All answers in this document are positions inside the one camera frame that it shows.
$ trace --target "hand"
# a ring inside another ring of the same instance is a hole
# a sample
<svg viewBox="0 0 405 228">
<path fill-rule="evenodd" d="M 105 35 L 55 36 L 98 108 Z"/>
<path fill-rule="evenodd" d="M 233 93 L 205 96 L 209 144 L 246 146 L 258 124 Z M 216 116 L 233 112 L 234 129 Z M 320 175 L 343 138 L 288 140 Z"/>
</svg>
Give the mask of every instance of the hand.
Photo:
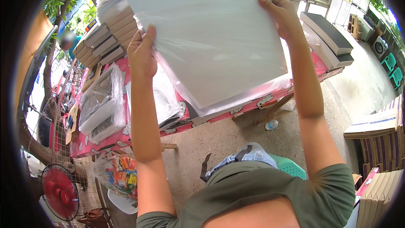
<svg viewBox="0 0 405 228">
<path fill-rule="evenodd" d="M 151 45 L 155 39 L 155 27 L 150 25 L 142 40 L 141 30 L 138 30 L 127 48 L 131 75 L 152 78 L 158 70 L 156 59 L 152 56 Z"/>
<path fill-rule="evenodd" d="M 289 0 L 258 0 L 261 7 L 271 13 L 276 21 L 276 26 L 281 38 L 287 43 L 301 39 L 302 26 L 298 19 L 296 9 Z"/>
</svg>

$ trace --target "washing machine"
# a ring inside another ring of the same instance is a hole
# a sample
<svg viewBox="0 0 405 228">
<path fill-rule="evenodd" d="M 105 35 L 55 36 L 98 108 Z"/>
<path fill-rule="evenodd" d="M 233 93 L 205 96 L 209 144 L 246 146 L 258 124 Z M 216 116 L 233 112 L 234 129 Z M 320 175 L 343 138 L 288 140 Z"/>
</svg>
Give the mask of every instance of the washing machine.
<svg viewBox="0 0 405 228">
<path fill-rule="evenodd" d="M 371 49 L 373 50 L 377 58 L 380 59 L 384 52 L 388 49 L 388 44 L 381 36 L 378 36 Z"/>
</svg>

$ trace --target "wooden pallet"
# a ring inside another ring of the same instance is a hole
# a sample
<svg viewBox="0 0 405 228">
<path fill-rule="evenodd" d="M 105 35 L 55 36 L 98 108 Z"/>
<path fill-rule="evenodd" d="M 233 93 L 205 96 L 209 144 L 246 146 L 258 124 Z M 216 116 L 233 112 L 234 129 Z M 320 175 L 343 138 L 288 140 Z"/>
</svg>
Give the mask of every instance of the wooden pallet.
<svg viewBox="0 0 405 228">
<path fill-rule="evenodd" d="M 349 24 L 347 25 L 347 31 L 356 39 L 358 42 L 360 40 L 361 32 L 361 21 L 354 14 L 350 14 Z"/>
</svg>

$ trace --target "red electric fan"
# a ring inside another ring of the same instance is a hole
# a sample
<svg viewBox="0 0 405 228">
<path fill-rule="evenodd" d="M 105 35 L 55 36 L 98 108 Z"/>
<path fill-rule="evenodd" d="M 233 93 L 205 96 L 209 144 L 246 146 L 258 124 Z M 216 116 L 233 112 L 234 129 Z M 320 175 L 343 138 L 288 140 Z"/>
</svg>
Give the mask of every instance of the red electric fan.
<svg viewBox="0 0 405 228">
<path fill-rule="evenodd" d="M 50 164 L 42 172 L 43 199 L 49 209 L 64 221 L 78 212 L 78 191 L 72 175 L 61 165 Z"/>
</svg>

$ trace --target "pink tablecloth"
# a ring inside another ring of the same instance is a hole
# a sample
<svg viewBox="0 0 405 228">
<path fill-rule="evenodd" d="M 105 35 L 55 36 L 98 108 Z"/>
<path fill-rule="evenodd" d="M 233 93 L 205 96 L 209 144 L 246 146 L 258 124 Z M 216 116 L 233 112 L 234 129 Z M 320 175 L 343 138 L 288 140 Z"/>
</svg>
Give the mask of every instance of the pink tablecloth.
<svg viewBox="0 0 405 228">
<path fill-rule="evenodd" d="M 322 62 L 322 60 L 318 57 L 318 55 L 315 53 L 315 51 L 312 51 L 311 49 L 311 56 L 312 60 L 315 64 L 315 69 L 316 73 L 318 74 L 319 82 L 322 82 L 323 80 L 330 78 L 338 73 L 341 73 L 344 68 L 339 68 L 335 69 L 332 71 L 329 71 L 325 64 Z M 117 65 L 119 65 L 119 68 L 121 71 L 124 73 L 125 79 L 124 79 L 124 85 L 126 85 L 129 81 L 131 81 L 130 77 L 130 72 L 129 72 L 129 65 L 128 65 L 128 58 L 120 58 L 115 61 Z M 209 115 L 206 117 L 198 117 L 194 109 L 188 104 L 185 99 L 183 99 L 177 92 L 177 100 L 179 101 L 182 111 L 184 112 L 183 116 L 179 120 L 179 122 L 176 123 L 176 125 L 170 127 L 169 129 L 165 129 L 160 132 L 160 136 L 166 136 L 170 134 L 175 134 L 178 132 L 183 132 L 187 129 L 191 129 L 194 127 L 197 127 L 201 124 L 205 123 L 212 123 L 216 121 L 220 121 L 226 118 L 229 118 L 231 116 L 234 116 L 236 114 L 241 114 L 253 109 L 258 109 L 262 108 L 263 105 L 268 104 L 270 102 L 275 101 L 276 99 L 279 99 L 281 97 L 286 96 L 287 94 L 291 93 L 294 91 L 294 87 L 292 85 L 292 81 L 290 83 L 290 86 L 288 88 L 281 88 L 277 90 L 271 90 L 268 92 L 267 95 L 258 97 L 257 99 L 253 99 L 250 103 L 240 105 L 237 107 L 234 107 L 232 109 L 229 109 L 227 111 L 224 111 L 223 114 L 214 114 L 214 115 Z M 127 102 L 127 94 L 126 94 L 126 88 L 124 88 L 124 100 Z M 124 111 L 125 114 L 127 114 L 127 103 L 124 104 Z M 131 139 L 129 137 L 129 126 L 128 124 L 119 132 L 109 136 L 108 138 L 104 139 L 103 141 L 99 142 L 98 144 L 94 144 L 88 140 L 88 135 L 84 135 L 81 132 L 77 136 L 77 138 L 71 142 L 70 145 L 70 155 L 71 157 L 85 157 L 89 155 L 94 155 L 94 154 L 99 154 L 99 153 L 104 153 L 107 151 L 112 151 L 112 150 L 117 150 L 126 146 L 131 145 Z"/>
</svg>

